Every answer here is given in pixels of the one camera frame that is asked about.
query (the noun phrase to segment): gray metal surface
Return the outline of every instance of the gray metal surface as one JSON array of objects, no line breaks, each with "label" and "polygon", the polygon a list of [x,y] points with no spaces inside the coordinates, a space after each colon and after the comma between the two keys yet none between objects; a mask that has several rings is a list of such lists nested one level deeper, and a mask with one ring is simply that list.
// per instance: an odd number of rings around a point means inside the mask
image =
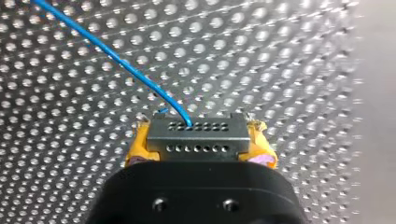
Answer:
[{"label": "gray metal surface", "polygon": [[[264,119],[314,223],[354,216],[354,2],[52,4],[193,116]],[[0,222],[81,223],[135,123],[165,103],[28,0],[0,2],[0,75]]]},{"label": "gray metal surface", "polygon": [[356,52],[361,64],[361,80],[356,97],[362,104],[356,108],[363,122],[356,126],[362,136],[354,146],[363,151],[356,164],[361,215],[355,223],[396,223],[396,1],[363,0],[357,20],[361,41]]},{"label": "gray metal surface", "polygon": [[186,127],[182,119],[156,114],[148,131],[148,151],[159,152],[167,161],[238,161],[238,154],[248,152],[250,136],[243,114],[191,121],[192,127]]}]

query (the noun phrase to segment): perforated metal sheet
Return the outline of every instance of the perforated metal sheet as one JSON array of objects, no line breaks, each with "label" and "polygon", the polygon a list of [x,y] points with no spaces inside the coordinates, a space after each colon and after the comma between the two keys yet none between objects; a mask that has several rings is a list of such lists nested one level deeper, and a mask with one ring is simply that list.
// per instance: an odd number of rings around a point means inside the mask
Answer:
[{"label": "perforated metal sheet", "polygon": [[[349,222],[354,2],[52,1],[193,116],[264,119],[314,223]],[[0,223],[81,223],[165,103],[29,0],[0,2]]]}]

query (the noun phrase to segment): perforated metal background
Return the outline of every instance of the perforated metal background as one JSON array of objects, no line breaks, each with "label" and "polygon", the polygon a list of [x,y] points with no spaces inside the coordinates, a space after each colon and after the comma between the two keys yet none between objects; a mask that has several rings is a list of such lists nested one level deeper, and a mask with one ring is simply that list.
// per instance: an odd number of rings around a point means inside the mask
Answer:
[{"label": "perforated metal background", "polygon": [[[193,116],[264,119],[314,223],[349,222],[348,0],[52,1]],[[0,223],[82,223],[165,103],[29,0],[0,2]]]}]

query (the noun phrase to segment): blue insulated wire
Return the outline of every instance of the blue insulated wire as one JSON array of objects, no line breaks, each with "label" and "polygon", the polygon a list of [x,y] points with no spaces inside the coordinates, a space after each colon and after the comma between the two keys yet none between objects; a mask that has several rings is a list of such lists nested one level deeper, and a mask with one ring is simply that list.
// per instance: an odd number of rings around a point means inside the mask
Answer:
[{"label": "blue insulated wire", "polygon": [[142,72],[131,66],[129,63],[120,58],[120,56],[110,47],[108,47],[105,43],[103,43],[98,37],[92,35],[90,32],[82,28],[78,23],[65,16],[58,9],[48,4],[45,0],[33,0],[34,3],[38,4],[40,7],[45,9],[46,11],[52,13],[59,21],[63,21],[68,27],[76,30],[82,36],[89,39],[94,45],[99,47],[104,53],[110,56],[114,61],[119,63],[122,67],[124,67],[128,72],[134,75],[137,79],[142,81],[146,86],[157,92],[166,102],[168,102],[184,119],[187,126],[192,126],[191,119],[186,110],[183,109],[181,105],[179,105],[175,99],[169,96],[166,91],[161,89],[155,82],[151,81],[147,77],[143,75]]}]

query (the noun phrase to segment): screw hole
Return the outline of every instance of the screw hole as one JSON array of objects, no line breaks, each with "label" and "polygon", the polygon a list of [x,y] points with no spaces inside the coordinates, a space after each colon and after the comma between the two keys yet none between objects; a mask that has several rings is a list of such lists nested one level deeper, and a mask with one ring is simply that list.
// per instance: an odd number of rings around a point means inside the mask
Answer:
[{"label": "screw hole", "polygon": [[212,149],[213,149],[214,152],[218,152],[220,150],[220,147],[219,146],[213,146]]},{"label": "screw hole", "polygon": [[154,200],[152,204],[152,210],[155,212],[163,212],[168,207],[168,203],[164,198],[158,198]]},{"label": "screw hole", "polygon": [[195,146],[195,147],[194,147],[194,151],[195,151],[195,152],[200,152],[201,149],[202,149],[201,146]]},{"label": "screw hole", "polygon": [[223,152],[227,152],[228,150],[230,150],[230,148],[228,146],[223,146],[221,148],[221,151],[223,151]]},{"label": "screw hole", "polygon": [[234,213],[239,210],[239,203],[233,199],[227,199],[223,202],[223,208],[227,212]]},{"label": "screw hole", "polygon": [[166,151],[168,151],[168,152],[172,152],[174,149],[175,149],[174,146],[167,146],[166,147]]}]

